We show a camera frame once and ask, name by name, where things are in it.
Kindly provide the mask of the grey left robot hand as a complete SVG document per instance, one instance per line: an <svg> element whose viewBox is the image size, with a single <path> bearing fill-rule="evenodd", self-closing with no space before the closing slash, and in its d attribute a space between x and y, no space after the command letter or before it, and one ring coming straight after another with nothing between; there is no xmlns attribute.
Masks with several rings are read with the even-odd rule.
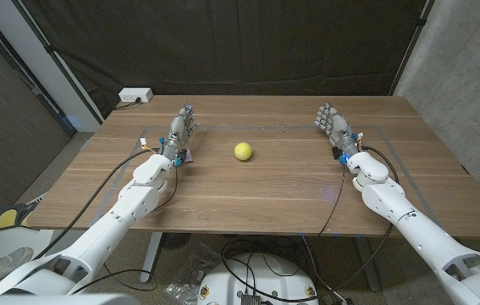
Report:
<svg viewBox="0 0 480 305"><path fill-rule="evenodd" d="M189 103L186 103L170 124L168 137L163 143L162 155L174 160L182 150L188 148L190 139L197 127L194 110Z"/></svg>

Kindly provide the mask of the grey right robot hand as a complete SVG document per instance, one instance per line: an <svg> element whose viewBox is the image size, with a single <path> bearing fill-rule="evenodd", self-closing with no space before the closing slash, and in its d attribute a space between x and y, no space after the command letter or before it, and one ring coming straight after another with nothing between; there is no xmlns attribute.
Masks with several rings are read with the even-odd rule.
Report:
<svg viewBox="0 0 480 305"><path fill-rule="evenodd" d="M357 137L353 136L353 131L345 118L330 103L319 108L314 124L328 136L330 144L346 157L359 153Z"/></svg>

